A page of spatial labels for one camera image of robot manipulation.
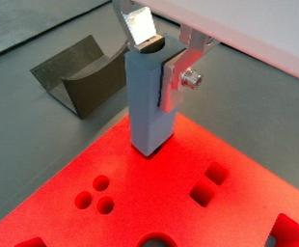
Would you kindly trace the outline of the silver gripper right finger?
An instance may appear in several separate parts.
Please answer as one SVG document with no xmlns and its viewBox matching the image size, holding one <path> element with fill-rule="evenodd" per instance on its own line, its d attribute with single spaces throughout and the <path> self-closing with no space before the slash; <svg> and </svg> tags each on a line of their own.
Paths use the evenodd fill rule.
<svg viewBox="0 0 299 247">
<path fill-rule="evenodd" d="M 185 24 L 180 25 L 179 41 L 185 49 L 177 52 L 163 66 L 160 108 L 168 113 L 181 102 L 183 88 L 195 90 L 203 82 L 203 76 L 192 68 L 219 40 Z"/>
</svg>

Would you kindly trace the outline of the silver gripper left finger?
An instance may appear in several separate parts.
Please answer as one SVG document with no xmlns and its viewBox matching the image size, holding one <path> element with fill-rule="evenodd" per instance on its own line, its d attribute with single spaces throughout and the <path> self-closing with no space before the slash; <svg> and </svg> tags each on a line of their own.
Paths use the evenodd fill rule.
<svg viewBox="0 0 299 247">
<path fill-rule="evenodd" d="M 112 4 L 129 49 L 140 52 L 157 36 L 151 10 L 132 0 L 112 0 Z"/>
</svg>

